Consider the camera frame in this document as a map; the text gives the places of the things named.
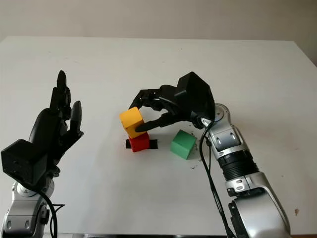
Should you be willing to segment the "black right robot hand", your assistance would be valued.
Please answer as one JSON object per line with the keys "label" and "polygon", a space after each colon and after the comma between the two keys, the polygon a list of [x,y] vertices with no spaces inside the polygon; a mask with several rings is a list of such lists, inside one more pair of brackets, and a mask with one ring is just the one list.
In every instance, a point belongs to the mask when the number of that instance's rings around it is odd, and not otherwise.
{"label": "black right robot hand", "polygon": [[133,99],[130,108],[150,107],[155,111],[167,110],[158,119],[145,122],[135,128],[136,132],[144,132],[157,127],[165,127],[180,121],[189,121],[199,128],[197,117],[190,110],[180,105],[175,98],[176,87],[162,85],[158,89],[141,89]]}

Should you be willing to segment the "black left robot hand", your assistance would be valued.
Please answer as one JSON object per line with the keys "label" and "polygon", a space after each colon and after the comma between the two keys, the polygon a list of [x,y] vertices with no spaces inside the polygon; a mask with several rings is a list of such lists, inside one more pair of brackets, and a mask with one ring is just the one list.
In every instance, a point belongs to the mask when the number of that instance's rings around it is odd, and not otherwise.
{"label": "black left robot hand", "polygon": [[66,85],[66,74],[58,73],[56,87],[53,88],[50,106],[43,109],[31,130],[29,141],[44,149],[47,154],[46,173],[58,177],[58,163],[65,152],[84,134],[81,131],[82,105],[80,101],[71,103],[71,92]]}

